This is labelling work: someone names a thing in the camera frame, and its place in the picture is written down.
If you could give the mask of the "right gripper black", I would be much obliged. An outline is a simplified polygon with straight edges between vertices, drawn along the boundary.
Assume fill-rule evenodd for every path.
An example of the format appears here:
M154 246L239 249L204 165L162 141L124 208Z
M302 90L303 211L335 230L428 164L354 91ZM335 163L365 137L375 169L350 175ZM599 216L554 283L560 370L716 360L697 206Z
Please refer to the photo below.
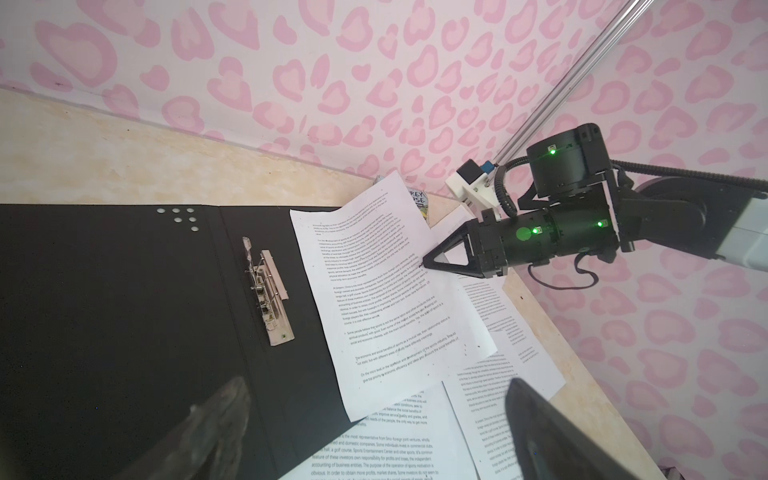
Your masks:
M597 192L501 220L494 210L484 210L480 220L460 226L430 250L422 266L489 278L505 275L510 267L540 266L570 255L611 263L618 249L608 202Z

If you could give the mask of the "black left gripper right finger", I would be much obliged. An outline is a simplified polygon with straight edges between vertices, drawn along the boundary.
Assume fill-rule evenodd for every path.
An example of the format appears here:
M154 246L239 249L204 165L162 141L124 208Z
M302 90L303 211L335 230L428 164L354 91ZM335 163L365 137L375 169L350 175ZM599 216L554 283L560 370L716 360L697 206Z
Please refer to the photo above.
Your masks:
M521 378L510 382L505 413L525 480L635 478Z

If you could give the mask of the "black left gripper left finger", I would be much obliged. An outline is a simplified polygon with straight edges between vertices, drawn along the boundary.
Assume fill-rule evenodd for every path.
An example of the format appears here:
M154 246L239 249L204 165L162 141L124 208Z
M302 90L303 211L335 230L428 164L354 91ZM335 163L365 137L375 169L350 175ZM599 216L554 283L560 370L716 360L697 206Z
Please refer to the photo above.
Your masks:
M247 430L251 397L237 376L205 403L190 407L185 420L117 479L234 479Z

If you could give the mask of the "printed paper sheet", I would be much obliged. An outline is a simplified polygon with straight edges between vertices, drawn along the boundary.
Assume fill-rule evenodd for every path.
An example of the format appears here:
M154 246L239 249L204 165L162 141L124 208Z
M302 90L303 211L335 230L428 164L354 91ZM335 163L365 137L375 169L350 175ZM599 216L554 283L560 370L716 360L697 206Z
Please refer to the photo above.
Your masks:
M423 266L436 238L398 174L290 218L350 421L496 352L459 281Z
M361 420L286 479L475 479L476 469L438 384Z

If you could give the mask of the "blue and black file folder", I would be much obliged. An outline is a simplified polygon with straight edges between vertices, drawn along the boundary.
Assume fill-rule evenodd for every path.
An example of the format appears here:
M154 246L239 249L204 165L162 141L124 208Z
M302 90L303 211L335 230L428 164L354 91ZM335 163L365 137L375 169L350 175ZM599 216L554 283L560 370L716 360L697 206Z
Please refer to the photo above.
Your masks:
M274 258L290 342L269 344L243 237ZM288 207L2 206L4 478L114 477L237 376L241 479L352 427Z

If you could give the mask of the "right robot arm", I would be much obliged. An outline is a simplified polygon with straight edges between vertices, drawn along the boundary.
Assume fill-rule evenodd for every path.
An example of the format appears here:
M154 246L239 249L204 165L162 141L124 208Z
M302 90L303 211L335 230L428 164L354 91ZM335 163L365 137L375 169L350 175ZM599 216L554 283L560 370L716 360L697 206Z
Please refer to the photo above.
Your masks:
M648 241L751 270L767 268L767 183L610 158L600 128L582 124L495 170L492 209L459 226L422 260L474 278L558 257L606 264Z

